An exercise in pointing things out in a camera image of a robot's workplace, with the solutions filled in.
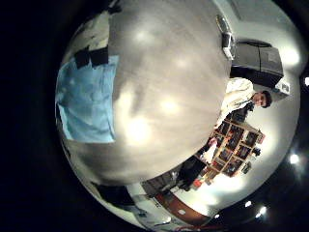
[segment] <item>red object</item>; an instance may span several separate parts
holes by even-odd
[[[195,181],[193,182],[193,186],[199,188],[202,185],[202,182],[200,182],[199,180],[195,179]]]

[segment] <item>ceiling light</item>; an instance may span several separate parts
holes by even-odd
[[[264,213],[267,212],[267,208],[265,206],[263,206],[261,209],[260,209],[260,214],[263,215]]]
[[[299,162],[299,156],[296,155],[296,154],[292,154],[292,155],[290,156],[290,163],[291,163],[291,164],[296,164],[296,163],[298,163],[298,162]]]
[[[305,85],[308,86],[309,85],[309,77],[305,78]]]
[[[249,207],[250,205],[252,205],[251,201],[247,201],[247,202],[244,204],[244,207]]]

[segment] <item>shelf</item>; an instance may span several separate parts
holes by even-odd
[[[240,146],[252,149],[253,147],[250,147],[249,145],[245,144],[243,141],[240,142]]]
[[[216,134],[218,134],[218,135],[221,135],[221,136],[225,136],[223,133],[220,133],[220,132],[218,132],[218,131],[214,131],[214,133],[216,133]]]

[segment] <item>white shirt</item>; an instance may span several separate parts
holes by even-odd
[[[226,87],[225,96],[216,125],[219,127],[226,116],[234,110],[244,108],[255,94],[250,80],[240,77],[231,78]]]

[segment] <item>person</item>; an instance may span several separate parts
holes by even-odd
[[[269,91],[255,92],[250,80],[234,77],[228,82],[220,115],[214,128],[220,127],[226,116],[234,110],[244,108],[248,103],[253,102],[257,106],[267,108],[271,105],[272,99]]]

